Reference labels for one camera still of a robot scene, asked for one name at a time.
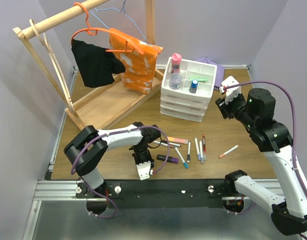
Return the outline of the black tip white pen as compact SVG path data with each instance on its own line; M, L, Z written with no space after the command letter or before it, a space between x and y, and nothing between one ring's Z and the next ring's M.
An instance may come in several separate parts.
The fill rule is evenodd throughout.
M166 141L166 140L161 140L161 144L168 144L168 142ZM169 142L169 145L170 146L174 146L174 147L181 147L181 145L180 144L178 144L178 143L174 143L174 142Z

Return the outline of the black purple highlighter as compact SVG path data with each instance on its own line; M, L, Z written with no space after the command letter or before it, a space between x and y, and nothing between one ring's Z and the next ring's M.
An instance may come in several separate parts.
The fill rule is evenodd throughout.
M161 154L158 154L156 156L156 159L160 160L160 161L167 161L168 163L173 163L173 164L178 164L179 163L179 159L177 157L169 156L167 158L166 155L161 155Z

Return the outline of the orange pink highlighter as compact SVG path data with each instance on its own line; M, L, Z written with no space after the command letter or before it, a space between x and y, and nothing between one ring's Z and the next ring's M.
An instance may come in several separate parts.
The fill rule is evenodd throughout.
M173 142L173 143L176 143L176 144L187 145L189 143L189 141L187 139L184 139L184 138L177 138L177 137L168 136L167 139L168 139L169 142Z

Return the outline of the green highlighter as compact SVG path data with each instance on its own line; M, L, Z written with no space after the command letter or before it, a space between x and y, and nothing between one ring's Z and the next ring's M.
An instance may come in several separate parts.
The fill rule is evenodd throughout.
M197 81L197 82L207 82L207 78L190 78L190 81Z

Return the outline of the blue grey stamp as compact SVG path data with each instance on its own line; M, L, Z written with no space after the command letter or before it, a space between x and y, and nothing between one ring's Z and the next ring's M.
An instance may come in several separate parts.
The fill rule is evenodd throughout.
M190 88L189 88L190 93L195 94L197 92L198 83L199 82L195 78L191 81L191 85L190 85Z

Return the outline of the paper clip jar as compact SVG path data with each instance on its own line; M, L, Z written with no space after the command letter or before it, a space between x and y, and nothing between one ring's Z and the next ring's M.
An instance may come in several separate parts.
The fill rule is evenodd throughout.
M180 73L171 73L170 79L169 79L169 87L172 90L178 90L181 87L182 84L182 75Z

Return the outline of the pink capped tube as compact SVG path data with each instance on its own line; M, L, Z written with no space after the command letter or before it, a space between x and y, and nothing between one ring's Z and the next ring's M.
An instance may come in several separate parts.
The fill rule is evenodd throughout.
M182 56L179 53L174 53L171 57L171 74L177 73L179 74L181 69L181 61L182 61Z

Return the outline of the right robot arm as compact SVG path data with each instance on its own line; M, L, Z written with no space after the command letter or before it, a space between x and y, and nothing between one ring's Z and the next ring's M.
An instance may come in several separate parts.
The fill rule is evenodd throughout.
M307 181L293 157L293 139L288 128L273 119L276 100L263 88L253 88L247 98L241 93L216 100L224 119L235 118L245 127L251 140L270 162L279 181L280 197L242 170L225 176L224 192L242 194L270 215L274 226L285 236L307 232Z

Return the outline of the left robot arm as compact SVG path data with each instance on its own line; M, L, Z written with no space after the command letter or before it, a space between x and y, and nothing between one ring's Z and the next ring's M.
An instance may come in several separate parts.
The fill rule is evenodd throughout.
M106 152L130 147L139 179L146 180L154 167L148 144L160 137L161 131L156 125L145 126L142 122L112 130L97 130L88 125L68 143L63 152L72 165L71 172L77 173L88 184L87 192L98 198L104 193L105 180L97 166Z

